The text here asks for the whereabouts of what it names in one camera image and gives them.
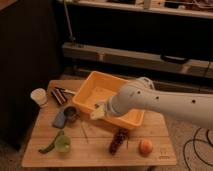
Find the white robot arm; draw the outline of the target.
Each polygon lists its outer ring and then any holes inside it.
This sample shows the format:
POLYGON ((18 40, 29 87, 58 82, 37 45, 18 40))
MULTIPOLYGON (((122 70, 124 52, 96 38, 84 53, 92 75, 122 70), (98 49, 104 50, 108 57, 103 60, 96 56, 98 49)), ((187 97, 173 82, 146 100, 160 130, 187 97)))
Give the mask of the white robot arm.
POLYGON ((146 77, 125 83, 115 95, 96 105, 90 114, 93 120, 121 117, 132 109, 145 109, 213 130, 213 94, 156 90, 146 77))

